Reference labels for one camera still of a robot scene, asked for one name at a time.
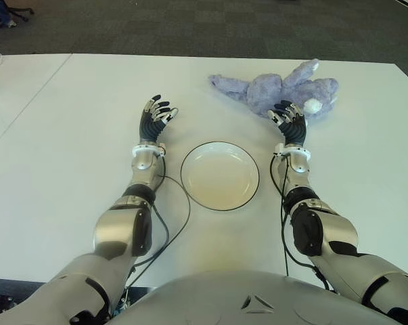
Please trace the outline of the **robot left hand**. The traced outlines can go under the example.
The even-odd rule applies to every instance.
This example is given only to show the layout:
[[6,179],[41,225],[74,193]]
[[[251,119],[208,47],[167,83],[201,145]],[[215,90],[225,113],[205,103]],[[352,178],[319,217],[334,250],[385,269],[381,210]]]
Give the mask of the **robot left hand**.
[[145,104],[139,123],[139,140],[141,143],[156,143],[167,124],[173,120],[177,108],[170,107],[169,101],[162,101],[161,95],[155,95]]

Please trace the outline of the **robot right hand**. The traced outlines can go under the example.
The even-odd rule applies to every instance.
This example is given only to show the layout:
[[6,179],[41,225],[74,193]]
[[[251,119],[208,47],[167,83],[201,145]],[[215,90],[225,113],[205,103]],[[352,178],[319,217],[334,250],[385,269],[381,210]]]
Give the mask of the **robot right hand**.
[[285,145],[303,146],[307,126],[301,109],[290,101],[282,100],[267,111],[268,117],[276,124],[284,136]]

